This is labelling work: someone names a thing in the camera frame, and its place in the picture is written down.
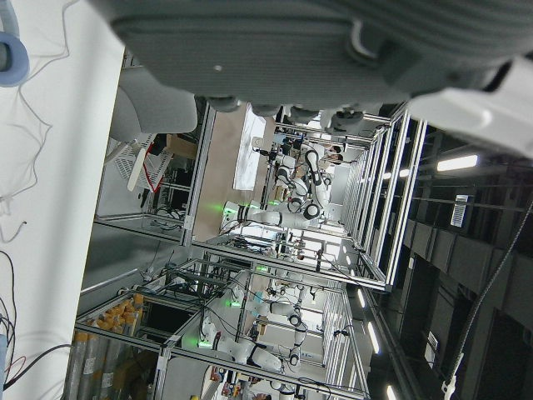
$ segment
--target office chair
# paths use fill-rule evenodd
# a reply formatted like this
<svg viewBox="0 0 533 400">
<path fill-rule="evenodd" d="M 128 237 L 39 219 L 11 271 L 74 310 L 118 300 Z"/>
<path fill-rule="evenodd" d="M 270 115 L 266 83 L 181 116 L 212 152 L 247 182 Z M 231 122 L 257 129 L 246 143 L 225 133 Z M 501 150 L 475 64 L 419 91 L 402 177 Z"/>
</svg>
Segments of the office chair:
<svg viewBox="0 0 533 400">
<path fill-rule="evenodd" d="M 140 144 L 153 133 L 189 133 L 197 127 L 194 95 L 161 85 L 144 67 L 122 70 L 109 136 L 119 143 L 107 156 L 114 160 L 128 146 L 136 154 L 127 188 L 135 187 L 146 156 Z"/>
</svg>

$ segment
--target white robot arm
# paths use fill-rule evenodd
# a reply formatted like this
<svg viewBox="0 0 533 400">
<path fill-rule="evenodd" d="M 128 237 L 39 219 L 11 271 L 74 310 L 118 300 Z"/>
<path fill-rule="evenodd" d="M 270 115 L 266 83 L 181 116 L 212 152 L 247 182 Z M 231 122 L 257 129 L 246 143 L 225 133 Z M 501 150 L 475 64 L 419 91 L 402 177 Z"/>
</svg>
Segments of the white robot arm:
<svg viewBox="0 0 533 400">
<path fill-rule="evenodd" d="M 294 202 L 297 204 L 288 204 L 286 212 L 239 206 L 237 220 L 240 223 L 255 222 L 284 228 L 306 229 L 313 219 L 320 216 L 321 211 L 329 204 L 327 185 L 318 167 L 320 155 L 314 148 L 307 145 L 302 145 L 302 151 L 305 151 L 304 157 L 311 178 L 311 201 L 305 203 L 301 200 L 308 193 L 307 185 L 299 178 L 291 179 L 291 170 L 296 165 L 296 160 L 289 156 L 278 156 L 282 165 L 278 168 L 276 177 L 292 188 L 296 194 L 295 198 L 300 200 Z M 293 213 L 295 209 L 303 209 L 303 213 Z"/>
</svg>

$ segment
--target person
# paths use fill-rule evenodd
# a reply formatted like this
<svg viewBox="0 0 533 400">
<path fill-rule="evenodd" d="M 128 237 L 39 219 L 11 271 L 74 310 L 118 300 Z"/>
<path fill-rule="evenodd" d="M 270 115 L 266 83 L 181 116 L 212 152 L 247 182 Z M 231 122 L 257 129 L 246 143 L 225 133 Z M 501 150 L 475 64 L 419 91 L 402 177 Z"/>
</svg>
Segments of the person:
<svg viewBox="0 0 533 400">
<path fill-rule="evenodd" d="M 318 162 L 318 167 L 320 169 L 328 169 L 332 164 L 341 165 L 341 162 L 344 160 L 342 154 L 330 153 L 325 155 Z"/>
</svg>

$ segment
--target chair backrest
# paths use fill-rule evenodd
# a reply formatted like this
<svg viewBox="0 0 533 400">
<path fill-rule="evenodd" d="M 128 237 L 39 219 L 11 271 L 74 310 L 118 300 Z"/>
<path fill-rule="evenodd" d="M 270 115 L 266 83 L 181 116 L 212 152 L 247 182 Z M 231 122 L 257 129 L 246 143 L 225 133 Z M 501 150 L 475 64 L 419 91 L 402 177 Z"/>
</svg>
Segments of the chair backrest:
<svg viewBox="0 0 533 400">
<path fill-rule="evenodd" d="M 162 83 L 307 110 L 482 89 L 533 50 L 533 2 L 91 0 Z"/>
<path fill-rule="evenodd" d="M 118 86 L 116 124 L 131 118 L 133 107 L 141 133 L 189 133 L 197 127 L 194 95 L 161 85 L 144 67 L 124 69 Z"/>
</svg>

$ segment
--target desk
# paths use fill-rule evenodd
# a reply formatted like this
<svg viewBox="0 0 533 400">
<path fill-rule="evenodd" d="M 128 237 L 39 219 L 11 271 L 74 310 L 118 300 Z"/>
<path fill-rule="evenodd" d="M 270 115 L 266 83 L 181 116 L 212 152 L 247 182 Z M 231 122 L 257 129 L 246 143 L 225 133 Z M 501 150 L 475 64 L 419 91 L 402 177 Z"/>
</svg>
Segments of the desk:
<svg viewBox="0 0 533 400">
<path fill-rule="evenodd" d="M 64 3 L 13 0 L 32 67 L 51 59 L 39 55 L 62 51 Z M 66 27 L 70 57 L 51 63 L 24 87 L 28 101 L 53 124 L 37 159 L 38 184 L 14 198 L 11 216 L 0 217 L 6 237 L 27 221 L 13 242 L 0 243 L 15 266 L 15 357 L 27 356 L 27 364 L 72 339 L 123 55 L 121 43 L 85 2 L 66 11 Z M 12 104 L 15 92 L 2 88 L 2 104 Z M 26 157 L 35 150 L 31 139 L 24 146 L 20 135 L 6 129 L 7 118 L 20 116 L 21 109 L 15 104 L 9 115 L 0 116 L 0 146 Z M 1 174 L 16 177 L 19 168 L 12 163 Z M 9 264 L 0 257 L 0 294 L 10 308 L 9 276 Z M 4 399 L 60 398 L 67 362 L 68 349 L 47 355 L 7 390 Z"/>
</svg>

